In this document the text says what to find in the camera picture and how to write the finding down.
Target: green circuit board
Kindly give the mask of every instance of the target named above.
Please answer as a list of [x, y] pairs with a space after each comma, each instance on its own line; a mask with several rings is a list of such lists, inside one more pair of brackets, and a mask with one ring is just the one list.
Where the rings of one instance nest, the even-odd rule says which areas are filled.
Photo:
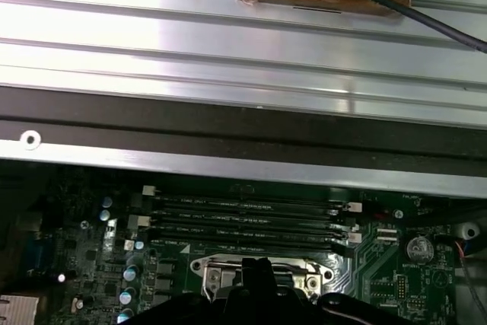
[[[157, 199], [140, 194], [144, 184], [157, 187]], [[116, 216], [100, 221], [107, 196]], [[77, 168], [54, 182], [51, 199], [65, 206], [63, 228], [44, 233], [53, 259], [37, 262], [79, 274], [60, 299], [63, 306], [49, 320], [52, 324], [117, 323], [124, 309], [119, 296], [131, 285], [122, 274], [129, 257], [143, 266], [131, 306], [137, 313], [182, 293], [202, 293], [194, 263], [215, 255], [312, 261], [333, 273], [322, 293], [346, 293], [419, 324], [448, 325], [455, 318], [454, 252], [433, 240], [435, 234], [448, 234], [448, 226], [406, 230], [373, 223], [352, 228], [320, 219], [348, 202], [378, 204], [403, 217], [417, 215], [430, 209], [421, 196]], [[134, 216], [135, 226], [130, 223]], [[140, 218], [147, 219], [142, 226]], [[81, 221], [88, 221], [89, 229], [80, 228]], [[160, 232], [153, 237], [156, 228]], [[342, 255], [330, 249], [330, 238], [338, 242], [350, 231], [360, 240], [348, 243]], [[414, 263], [406, 255], [406, 245], [417, 237], [432, 244], [427, 263]], [[73, 311], [72, 299], [80, 294], [95, 294], [95, 304]]]
[[[349, 195], [350, 192], [335, 190], [333, 194], [336, 198], [337, 194]], [[358, 195], [359, 199], [387, 202], [392, 210], [399, 209], [405, 215], [415, 215], [422, 209], [421, 199], [417, 196], [365, 192]], [[418, 231], [401, 230], [392, 225], [367, 225], [361, 228], [363, 241], [356, 245], [354, 256], [350, 259], [327, 252], [268, 250], [258, 246], [235, 247], [198, 241], [161, 240], [152, 244], [151, 248], [158, 252], [159, 261], [171, 263], [171, 273], [165, 273], [171, 278], [170, 291], [166, 290], [164, 295], [201, 291], [202, 278], [190, 267], [198, 258], [223, 253], [307, 258], [333, 269], [334, 280], [326, 284], [325, 292], [352, 295], [416, 323], [446, 325], [455, 314], [452, 248], [437, 244], [431, 262], [415, 264], [406, 256], [403, 240], [449, 234], [449, 230], [449, 227]]]

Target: silver metal surface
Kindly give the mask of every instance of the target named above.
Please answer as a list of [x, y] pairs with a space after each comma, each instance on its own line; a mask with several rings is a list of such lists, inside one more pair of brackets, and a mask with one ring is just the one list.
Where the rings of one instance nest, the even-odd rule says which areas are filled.
[[476, 222], [464, 222], [454, 226], [454, 233], [464, 240], [472, 240], [480, 235], [480, 227]]
[[[202, 277], [202, 294], [208, 300], [211, 301], [221, 288], [238, 285], [234, 280], [237, 271], [242, 269], [244, 257], [259, 259], [261, 256], [220, 253], [191, 262], [192, 272]], [[322, 295], [323, 286], [333, 280], [333, 269], [317, 262], [273, 256], [267, 256], [267, 259], [271, 262], [274, 273], [291, 275], [294, 288], [303, 291], [309, 298]]]
[[3, 295], [0, 297], [0, 318], [7, 325], [33, 325], [39, 298]]
[[[487, 0], [412, 0], [487, 38]], [[236, 0], [0, 0], [0, 85], [487, 127], [487, 63], [405, 18]]]
[[28, 151], [18, 141], [5, 140], [0, 140], [0, 158], [206, 177], [487, 198], [487, 178], [481, 177], [324, 167], [46, 143], [41, 144], [36, 150]]

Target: red wire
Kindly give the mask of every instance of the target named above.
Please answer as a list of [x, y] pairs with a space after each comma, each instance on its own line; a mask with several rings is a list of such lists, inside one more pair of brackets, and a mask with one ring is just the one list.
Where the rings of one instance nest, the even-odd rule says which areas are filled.
[[458, 243], [458, 241], [455, 241], [455, 244], [458, 247], [458, 251], [459, 251], [459, 254], [460, 254], [460, 258], [465, 257], [465, 253], [463, 252], [463, 249], [462, 249], [461, 245]]

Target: wire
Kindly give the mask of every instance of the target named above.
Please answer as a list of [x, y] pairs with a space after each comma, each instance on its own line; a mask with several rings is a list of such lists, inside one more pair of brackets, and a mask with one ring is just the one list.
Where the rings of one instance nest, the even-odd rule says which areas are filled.
[[360, 317], [356, 317], [353, 315], [345, 314], [345, 313], [340, 312], [340, 311], [332, 310], [326, 306], [322, 306], [321, 308], [324, 309], [326, 312], [332, 314], [332, 315], [344, 317], [345, 319], [356, 321], [357, 323], [361, 323], [362, 325], [373, 325], [372, 323], [369, 323], [368, 321], [363, 320]]
[[458, 241], [455, 241], [455, 244], [457, 245], [459, 255], [460, 255], [460, 265], [462, 266], [463, 270], [463, 275], [465, 276], [465, 282], [467, 287], [470, 290], [470, 294], [472, 295], [472, 299], [475, 302], [477, 308], [480, 311], [480, 314], [482, 315], [482, 318], [484, 319], [484, 322], [487, 323], [487, 311], [485, 310], [484, 305], [480, 301], [479, 295], [477, 294], [477, 291], [475, 290], [475, 287], [473, 286], [472, 283], [472, 278], [470, 277], [469, 270], [466, 266], [466, 259], [465, 259], [465, 253], [463, 252], [463, 249]]
[[433, 30], [436, 30], [439, 33], [444, 34], [447, 37], [450, 37], [452, 40], [456, 40], [468, 47], [476, 49], [481, 53], [487, 53], [487, 42], [484, 40], [480, 40], [469, 34], [461, 32], [447, 24], [440, 22], [420, 11], [416, 11], [413, 8], [406, 7], [394, 0], [371, 0], [376, 2], [380, 5], [383, 5], [386, 8], [392, 9], [408, 18], [413, 19], [421, 24], [424, 24], [426, 27], [430, 27]]

